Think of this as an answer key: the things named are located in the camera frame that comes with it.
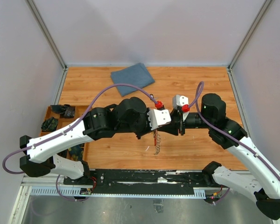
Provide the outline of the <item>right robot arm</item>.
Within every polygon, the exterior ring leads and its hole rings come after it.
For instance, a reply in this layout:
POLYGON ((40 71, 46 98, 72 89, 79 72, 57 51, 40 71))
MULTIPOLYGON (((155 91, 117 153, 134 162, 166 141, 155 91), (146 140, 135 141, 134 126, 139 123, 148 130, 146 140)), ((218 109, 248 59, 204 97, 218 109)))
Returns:
POLYGON ((244 128, 226 116, 226 103, 217 94, 203 95, 201 109, 185 119, 178 106, 170 117, 171 123, 160 127, 160 132, 184 135, 186 129, 207 128, 211 139, 236 156, 254 176, 245 178, 212 161, 203 169, 202 181, 206 186, 231 188, 251 199, 268 218, 280 219, 280 171, 257 149, 244 128))

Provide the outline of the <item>wooden compartment tray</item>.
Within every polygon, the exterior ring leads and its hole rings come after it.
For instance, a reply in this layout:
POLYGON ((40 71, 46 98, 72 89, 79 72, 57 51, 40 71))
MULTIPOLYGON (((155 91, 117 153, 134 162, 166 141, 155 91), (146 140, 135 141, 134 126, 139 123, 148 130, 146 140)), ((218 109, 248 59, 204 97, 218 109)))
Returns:
MULTIPOLYGON (((70 123, 74 122, 79 117, 81 117, 88 106, 87 105, 76 105, 75 107, 76 107, 75 117, 71 118, 71 119, 65 119, 65 118, 60 117, 59 114, 56 114, 56 113, 52 112, 50 106, 48 106, 46 114, 45 114, 44 121, 46 119, 49 119, 50 117, 54 117, 54 118, 58 119, 57 130, 60 129, 60 128, 63 128, 65 126, 69 125, 70 123)), ((86 161, 86 158, 87 158, 86 153, 88 151, 89 143, 82 143, 82 144, 79 144, 79 145, 84 148, 83 161, 86 161)), ((63 158, 69 159, 68 149, 65 149, 65 150, 59 152, 58 155, 63 157, 63 158)))

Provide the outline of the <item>green patterned sock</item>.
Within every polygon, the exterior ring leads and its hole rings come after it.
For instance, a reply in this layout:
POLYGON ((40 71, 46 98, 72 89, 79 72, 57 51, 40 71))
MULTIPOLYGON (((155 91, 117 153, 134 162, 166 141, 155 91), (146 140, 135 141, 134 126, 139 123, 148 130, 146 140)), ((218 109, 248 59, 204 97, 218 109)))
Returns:
POLYGON ((43 132, 53 132, 57 129, 58 126, 58 119, 54 117, 50 117, 49 119, 46 119, 42 125, 41 130, 43 132))

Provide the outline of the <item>red-handled metal key organizer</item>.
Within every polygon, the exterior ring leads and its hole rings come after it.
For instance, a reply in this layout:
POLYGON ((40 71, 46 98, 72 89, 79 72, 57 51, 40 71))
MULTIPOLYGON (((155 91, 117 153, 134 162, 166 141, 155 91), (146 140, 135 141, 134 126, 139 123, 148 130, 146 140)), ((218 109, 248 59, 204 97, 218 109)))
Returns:
POLYGON ((158 130, 153 131, 153 138, 154 138, 154 147, 155 147, 154 155, 158 155, 161 150, 161 136, 158 133, 158 130))

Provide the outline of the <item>folded blue cloth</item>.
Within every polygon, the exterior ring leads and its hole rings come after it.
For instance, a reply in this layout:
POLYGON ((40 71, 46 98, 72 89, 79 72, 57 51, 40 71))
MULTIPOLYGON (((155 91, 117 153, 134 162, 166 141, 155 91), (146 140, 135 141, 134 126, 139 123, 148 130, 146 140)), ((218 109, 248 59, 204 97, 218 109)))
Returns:
POLYGON ((139 88, 147 87, 155 82, 143 63, 111 72, 110 77, 114 84, 131 84, 139 88))

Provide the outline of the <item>dark floral sock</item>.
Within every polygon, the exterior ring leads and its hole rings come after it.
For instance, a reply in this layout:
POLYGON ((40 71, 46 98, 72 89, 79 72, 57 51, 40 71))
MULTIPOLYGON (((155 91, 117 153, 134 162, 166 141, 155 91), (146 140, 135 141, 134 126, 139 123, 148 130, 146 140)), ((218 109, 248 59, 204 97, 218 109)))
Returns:
POLYGON ((82 161, 84 154, 84 148, 80 145, 76 145, 68 148, 68 157, 73 161, 82 161))

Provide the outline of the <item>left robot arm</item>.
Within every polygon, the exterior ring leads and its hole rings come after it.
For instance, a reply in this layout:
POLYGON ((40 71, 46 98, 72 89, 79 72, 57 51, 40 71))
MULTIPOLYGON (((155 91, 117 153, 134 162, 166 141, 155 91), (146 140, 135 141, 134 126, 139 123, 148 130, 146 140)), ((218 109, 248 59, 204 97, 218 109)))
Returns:
POLYGON ((87 163, 68 160, 59 156, 59 152, 111 138, 116 133, 134 133, 140 139, 157 128, 152 121, 149 108, 137 97, 124 99, 118 105, 93 108, 83 118, 59 130, 29 139, 27 154, 20 158, 20 169, 30 177, 53 173, 87 184, 91 178, 87 163))

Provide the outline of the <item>dark patterned sock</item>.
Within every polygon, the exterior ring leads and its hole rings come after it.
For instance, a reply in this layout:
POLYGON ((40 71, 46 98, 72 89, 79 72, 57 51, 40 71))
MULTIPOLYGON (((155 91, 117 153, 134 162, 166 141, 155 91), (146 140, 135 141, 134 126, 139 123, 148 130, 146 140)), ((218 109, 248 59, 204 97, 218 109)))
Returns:
POLYGON ((51 105, 52 112, 59 114, 60 117, 65 119, 71 119, 75 117, 76 107, 69 104, 64 105, 51 105))

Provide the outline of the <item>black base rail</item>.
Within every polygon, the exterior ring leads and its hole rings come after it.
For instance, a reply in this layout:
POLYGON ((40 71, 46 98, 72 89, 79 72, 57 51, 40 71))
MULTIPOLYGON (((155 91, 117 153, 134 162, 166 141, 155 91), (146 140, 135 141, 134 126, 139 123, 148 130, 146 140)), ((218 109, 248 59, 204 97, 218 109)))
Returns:
POLYGON ((95 194, 132 196, 189 196, 194 188, 215 188, 214 183, 201 171, 93 169, 90 177, 73 180, 65 178, 65 185, 90 186, 96 183, 95 194))

